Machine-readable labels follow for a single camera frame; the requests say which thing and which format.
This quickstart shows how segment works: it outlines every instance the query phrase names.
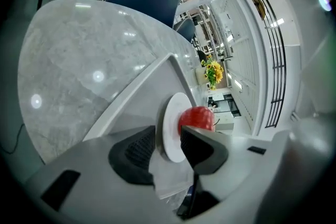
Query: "sunflower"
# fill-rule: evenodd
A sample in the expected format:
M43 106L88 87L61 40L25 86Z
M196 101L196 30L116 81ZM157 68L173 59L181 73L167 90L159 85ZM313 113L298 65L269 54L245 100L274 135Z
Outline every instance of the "sunflower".
M216 61L213 61L212 63L211 63L214 67L215 67L215 69L216 70L218 70L218 71L220 71L221 70L221 65L218 63L218 62L216 62Z
M223 73L216 70L216 83L219 83L223 78Z

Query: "black railing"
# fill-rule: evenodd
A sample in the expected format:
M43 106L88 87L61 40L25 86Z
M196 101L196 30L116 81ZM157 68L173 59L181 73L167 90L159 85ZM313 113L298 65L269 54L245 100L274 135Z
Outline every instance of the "black railing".
M271 108L265 127L276 127L284 104L286 90L286 54L284 40L277 23L278 19L268 0L253 0L265 24L265 29L271 44L273 63L273 94Z

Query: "small white plate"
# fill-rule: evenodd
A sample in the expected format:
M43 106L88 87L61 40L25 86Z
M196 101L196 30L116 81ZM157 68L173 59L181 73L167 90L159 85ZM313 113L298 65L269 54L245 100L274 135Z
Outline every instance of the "small white plate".
M178 92L170 99L163 118L163 145L168 158L180 163L185 159L185 155L181 149L181 139L179 135L178 122L181 114L192 105L188 96L182 92Z

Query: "marble table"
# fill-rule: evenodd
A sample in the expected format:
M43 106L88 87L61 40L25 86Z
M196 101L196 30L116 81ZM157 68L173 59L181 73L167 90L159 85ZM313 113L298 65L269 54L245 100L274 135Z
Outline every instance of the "marble table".
M194 97L200 61L193 46L163 23L95 0L56 0L31 21L18 68L20 108L28 134L46 162L82 141L118 94L155 59L172 52Z

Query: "gray table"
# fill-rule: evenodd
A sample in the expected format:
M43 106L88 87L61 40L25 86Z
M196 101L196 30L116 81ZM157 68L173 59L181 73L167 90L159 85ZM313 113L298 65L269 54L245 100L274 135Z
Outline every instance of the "gray table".
M113 99L143 68L172 52L194 97L206 105L200 61L177 32L135 10L94 0L43 6L26 33L18 68L20 108L46 162L82 141Z

